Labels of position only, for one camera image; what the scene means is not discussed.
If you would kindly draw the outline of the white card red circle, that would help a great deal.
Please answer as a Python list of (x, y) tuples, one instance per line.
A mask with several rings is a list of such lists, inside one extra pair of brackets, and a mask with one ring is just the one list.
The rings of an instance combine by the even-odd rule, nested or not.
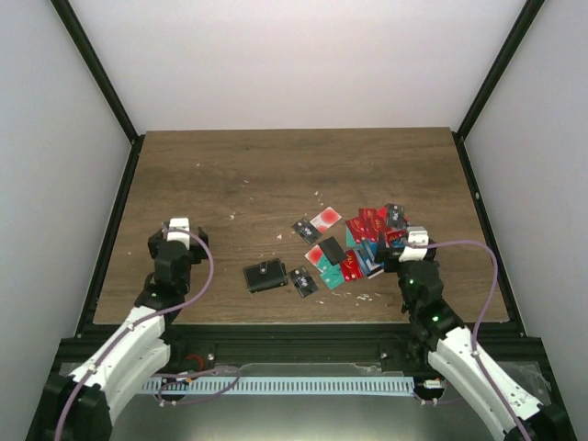
[(324, 272), (330, 264), (319, 245), (314, 245), (304, 256), (321, 273)]

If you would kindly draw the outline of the plain black card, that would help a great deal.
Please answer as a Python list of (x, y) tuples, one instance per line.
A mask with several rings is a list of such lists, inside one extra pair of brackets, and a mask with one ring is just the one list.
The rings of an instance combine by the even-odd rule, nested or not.
[(334, 237), (329, 237), (319, 243), (323, 255), (331, 266), (339, 265), (346, 259), (346, 253)]

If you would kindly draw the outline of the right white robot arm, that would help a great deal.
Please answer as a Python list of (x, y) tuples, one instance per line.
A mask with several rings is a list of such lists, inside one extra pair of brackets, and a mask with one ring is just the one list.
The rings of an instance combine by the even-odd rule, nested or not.
[(468, 328), (444, 300), (435, 260), (440, 243), (432, 242), (422, 227), (408, 228), (400, 240), (395, 247), (379, 237), (375, 260), (398, 277), (401, 310), (411, 324), (411, 364), (433, 368), (445, 378), (496, 440), (572, 439), (568, 414), (512, 379), (479, 343), (480, 328)]

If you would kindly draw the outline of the black VIP card pile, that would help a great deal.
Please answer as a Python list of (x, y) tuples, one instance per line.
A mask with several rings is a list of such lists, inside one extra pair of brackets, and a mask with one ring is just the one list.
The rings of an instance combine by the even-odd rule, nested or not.
[(405, 207), (403, 205), (388, 203), (386, 205), (386, 224), (388, 227), (401, 230), (406, 227)]

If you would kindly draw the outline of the red card with gold text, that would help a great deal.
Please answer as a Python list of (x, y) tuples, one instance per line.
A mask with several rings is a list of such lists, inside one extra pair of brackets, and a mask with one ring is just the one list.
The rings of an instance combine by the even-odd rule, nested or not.
[(355, 250), (347, 250), (345, 252), (345, 259), (339, 264), (339, 266), (345, 282), (359, 280), (364, 277)]

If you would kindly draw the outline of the black leather card holder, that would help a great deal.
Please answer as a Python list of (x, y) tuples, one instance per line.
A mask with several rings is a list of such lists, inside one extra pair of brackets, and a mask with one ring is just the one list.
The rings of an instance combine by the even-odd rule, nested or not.
[(279, 258), (246, 266), (243, 268), (243, 276), (250, 293), (280, 288), (288, 284), (286, 266)]

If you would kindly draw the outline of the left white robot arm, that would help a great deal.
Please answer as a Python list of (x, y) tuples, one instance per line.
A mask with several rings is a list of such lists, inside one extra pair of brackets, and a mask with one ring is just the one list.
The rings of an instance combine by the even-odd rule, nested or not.
[(84, 363), (48, 378), (40, 399), (41, 440), (108, 440), (121, 412), (161, 368), (180, 369), (187, 347), (170, 326), (189, 305), (191, 268), (212, 258), (208, 237), (172, 218), (148, 241), (153, 271), (122, 325)]

